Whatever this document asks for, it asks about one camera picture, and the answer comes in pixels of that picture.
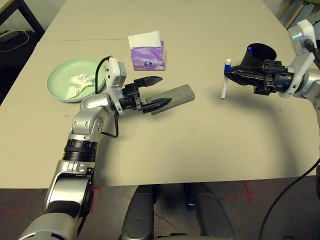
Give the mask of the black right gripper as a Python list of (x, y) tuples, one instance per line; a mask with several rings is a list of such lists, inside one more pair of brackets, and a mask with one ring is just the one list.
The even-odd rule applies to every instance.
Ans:
[(254, 94), (265, 96), (276, 92), (284, 93), (293, 81), (293, 73), (288, 72), (281, 61), (270, 59), (266, 59), (261, 67), (231, 66), (228, 71), (224, 71), (224, 76), (239, 85), (254, 86)]

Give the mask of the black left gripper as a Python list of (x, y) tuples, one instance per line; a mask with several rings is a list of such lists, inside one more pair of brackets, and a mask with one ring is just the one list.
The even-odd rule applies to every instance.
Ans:
[(135, 79), (133, 83), (126, 84), (122, 89), (123, 98), (119, 100), (122, 109), (137, 110), (147, 114), (168, 105), (172, 98), (157, 98), (147, 104), (143, 104), (140, 99), (139, 88), (153, 86), (162, 80), (163, 78), (159, 76), (146, 76)]

